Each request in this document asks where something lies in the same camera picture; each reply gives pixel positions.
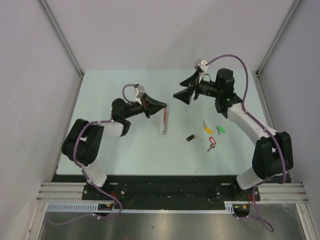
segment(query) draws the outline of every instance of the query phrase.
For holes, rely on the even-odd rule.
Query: metal floor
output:
[[[91,216],[70,224],[43,223],[39,240],[305,240],[295,204],[260,205],[262,216],[272,224],[268,232],[255,219],[237,220],[231,214],[124,213],[114,219]],[[50,212],[55,223],[83,213]]]

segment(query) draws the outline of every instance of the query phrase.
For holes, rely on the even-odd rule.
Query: red key tag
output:
[[[209,140],[212,143],[212,145],[216,145],[217,144],[216,140],[212,136],[209,137]]]

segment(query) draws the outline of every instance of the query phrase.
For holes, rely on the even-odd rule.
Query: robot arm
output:
[[[89,123],[84,119],[77,119],[62,145],[62,153],[74,161],[76,148],[76,164],[97,187],[102,187],[107,175],[96,161],[102,138],[125,136],[131,123],[127,120],[135,115],[144,113],[147,118],[167,107],[166,103],[149,97],[143,86],[136,84],[133,102],[125,102],[117,98],[112,102],[111,120]]]
[[[215,109],[225,118],[234,122],[251,139],[255,145],[252,158],[252,167],[236,178],[240,189],[245,190],[282,172],[282,163],[275,143],[266,131],[269,131],[278,142],[285,159],[285,169],[293,167],[293,154],[290,135],[286,132],[278,133],[276,130],[263,123],[262,128],[243,109],[243,100],[234,93],[235,79],[233,72],[222,68],[218,70],[215,82],[203,80],[207,70],[207,62],[198,60],[195,64],[195,73],[180,83],[186,87],[173,95],[174,98],[186,104],[191,103],[199,95],[215,98]]]

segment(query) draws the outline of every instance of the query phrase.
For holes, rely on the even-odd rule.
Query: yellow key tag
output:
[[[208,134],[213,134],[214,132],[210,128],[205,128],[204,129]]]

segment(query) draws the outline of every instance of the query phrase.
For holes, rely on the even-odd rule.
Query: black key fob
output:
[[[195,138],[195,135],[190,135],[190,136],[188,136],[187,138],[186,138],[186,140],[189,142],[189,141],[191,141],[192,139],[194,139]]]

